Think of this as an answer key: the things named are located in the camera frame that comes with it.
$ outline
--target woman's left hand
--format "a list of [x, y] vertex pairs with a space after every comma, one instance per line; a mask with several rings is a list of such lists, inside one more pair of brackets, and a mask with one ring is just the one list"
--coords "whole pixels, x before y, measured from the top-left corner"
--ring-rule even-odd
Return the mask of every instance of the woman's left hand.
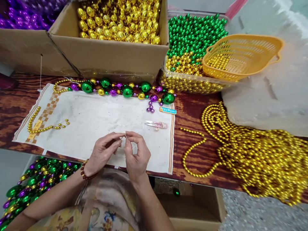
[[84, 166], [86, 176], [94, 175], [107, 164], [111, 155], [121, 146], [122, 140], [120, 137], [123, 136], [125, 136], [125, 133], [112, 132], [95, 142], [92, 154]]

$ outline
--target wooden table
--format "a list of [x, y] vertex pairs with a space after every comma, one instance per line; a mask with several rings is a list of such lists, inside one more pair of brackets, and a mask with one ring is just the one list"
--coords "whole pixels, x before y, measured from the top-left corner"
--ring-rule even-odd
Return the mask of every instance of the wooden table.
[[[20, 127], [22, 120], [29, 113], [32, 105], [35, 104], [39, 92], [39, 76], [28, 74], [15, 74], [14, 79], [19, 81], [19, 86], [13, 91], [0, 90], [0, 148], [41, 155], [42, 148], [34, 145], [12, 142], [15, 131]], [[47, 83], [55, 83], [62, 77], [42, 76], [42, 87]], [[190, 182], [194, 184], [208, 185], [218, 188], [242, 191], [240, 180], [233, 177], [231, 172], [224, 166], [218, 167], [214, 173], [207, 178], [197, 178], [188, 174], [182, 167], [182, 155], [192, 144], [200, 141], [200, 136], [183, 132], [177, 127], [184, 127], [190, 130], [199, 131], [205, 134], [207, 141], [197, 146], [186, 159], [186, 166], [197, 174], [206, 173], [207, 170], [219, 158], [216, 149], [221, 145], [205, 132], [200, 123], [200, 116], [205, 107], [216, 104], [222, 100], [220, 94], [195, 95], [177, 93], [175, 108], [174, 132], [174, 156], [173, 174], [149, 172], [150, 175], [164, 177], [172, 180]], [[66, 156], [47, 152], [46, 156], [60, 158], [68, 161], [78, 161]], [[308, 203], [308, 191], [303, 195], [303, 202]]]

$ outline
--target yellow plastic basket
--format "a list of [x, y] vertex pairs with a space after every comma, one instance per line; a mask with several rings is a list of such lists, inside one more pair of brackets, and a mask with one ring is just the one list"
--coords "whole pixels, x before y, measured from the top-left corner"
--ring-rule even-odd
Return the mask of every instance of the yellow plastic basket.
[[203, 72], [210, 77], [236, 82], [280, 61], [284, 42], [273, 36], [234, 34], [206, 49]]

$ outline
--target hand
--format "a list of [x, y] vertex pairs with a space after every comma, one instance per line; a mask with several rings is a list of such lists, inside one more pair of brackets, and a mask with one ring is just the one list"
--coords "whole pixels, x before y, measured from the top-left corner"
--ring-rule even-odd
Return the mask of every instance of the hand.
[[[131, 142], [135, 142], [138, 146], [136, 155], [133, 155], [133, 147]], [[143, 182], [143, 180], [148, 180], [149, 178], [146, 174], [146, 169], [151, 153], [143, 137], [135, 132], [126, 132], [124, 151], [126, 157], [126, 168], [132, 184], [139, 185]]]
[[86, 176], [94, 175], [107, 164], [111, 155], [116, 154], [117, 149], [121, 146], [120, 137], [123, 136], [125, 136], [124, 133], [112, 132], [95, 142], [92, 154], [84, 166]]

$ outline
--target beaded bracelet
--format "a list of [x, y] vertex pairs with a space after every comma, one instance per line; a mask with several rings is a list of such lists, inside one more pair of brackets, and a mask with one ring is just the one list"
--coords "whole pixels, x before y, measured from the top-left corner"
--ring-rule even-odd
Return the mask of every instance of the beaded bracelet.
[[84, 166], [86, 165], [86, 163], [88, 162], [88, 160], [89, 159], [87, 159], [83, 164], [82, 164], [82, 166], [81, 166], [81, 175], [82, 175], [82, 178], [84, 179], [84, 180], [92, 180], [94, 177], [96, 177], [96, 175], [97, 175], [97, 173], [95, 173], [94, 175], [92, 175], [92, 176], [86, 176], [85, 175], [85, 173], [84, 173]]

